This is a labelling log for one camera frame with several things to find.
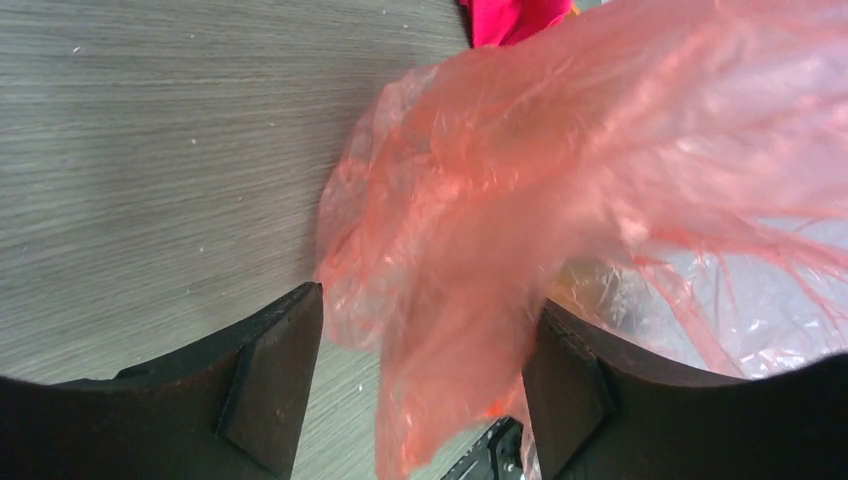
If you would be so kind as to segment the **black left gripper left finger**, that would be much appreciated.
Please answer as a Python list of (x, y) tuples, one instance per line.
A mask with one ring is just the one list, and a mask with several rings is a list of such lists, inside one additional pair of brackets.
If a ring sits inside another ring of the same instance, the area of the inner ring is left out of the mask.
[(287, 479), (323, 325), (304, 283), (109, 380), (1, 381), (5, 479)]

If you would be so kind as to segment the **red translucent trash bag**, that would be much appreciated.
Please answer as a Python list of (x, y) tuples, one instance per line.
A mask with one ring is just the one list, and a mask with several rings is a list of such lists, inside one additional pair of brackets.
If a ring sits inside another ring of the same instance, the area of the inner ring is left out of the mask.
[(847, 346), (847, 5), (614, 1), (384, 87), (319, 203), (326, 334), (375, 351), (376, 473), (528, 415), (547, 297), (762, 377)]

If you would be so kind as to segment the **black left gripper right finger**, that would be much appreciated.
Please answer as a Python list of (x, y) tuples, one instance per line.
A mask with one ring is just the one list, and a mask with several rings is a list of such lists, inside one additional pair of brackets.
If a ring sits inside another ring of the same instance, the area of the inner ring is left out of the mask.
[(847, 357), (761, 380), (700, 370), (544, 307), (523, 371), (546, 479), (843, 479)]

